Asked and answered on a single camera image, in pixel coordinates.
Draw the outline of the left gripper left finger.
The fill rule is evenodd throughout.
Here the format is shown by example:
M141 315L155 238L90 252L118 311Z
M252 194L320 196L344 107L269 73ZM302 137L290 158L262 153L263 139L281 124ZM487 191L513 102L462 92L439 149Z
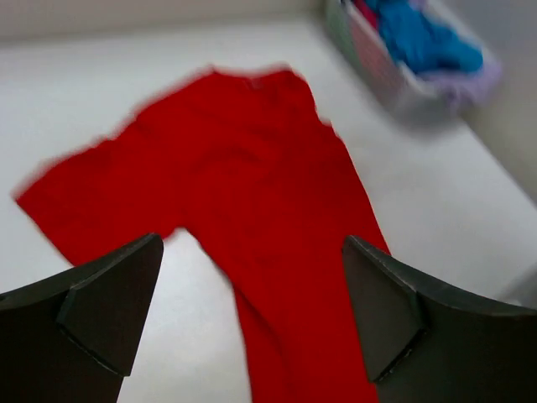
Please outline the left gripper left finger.
M148 234L1 295L3 402L115 402L133 369L164 252Z

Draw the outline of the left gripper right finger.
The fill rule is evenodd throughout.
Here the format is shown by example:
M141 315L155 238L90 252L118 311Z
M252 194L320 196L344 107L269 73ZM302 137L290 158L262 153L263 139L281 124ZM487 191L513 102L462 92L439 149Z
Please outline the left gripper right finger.
M533 402L536 312L479 296L350 236L343 264L382 402Z

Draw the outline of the red t shirt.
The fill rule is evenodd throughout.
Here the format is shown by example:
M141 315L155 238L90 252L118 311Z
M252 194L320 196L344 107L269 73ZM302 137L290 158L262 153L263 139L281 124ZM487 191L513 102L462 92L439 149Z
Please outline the red t shirt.
M55 162L15 200L74 265L183 228L231 281L256 402L374 402L349 235L387 244L352 159L291 69L211 70Z

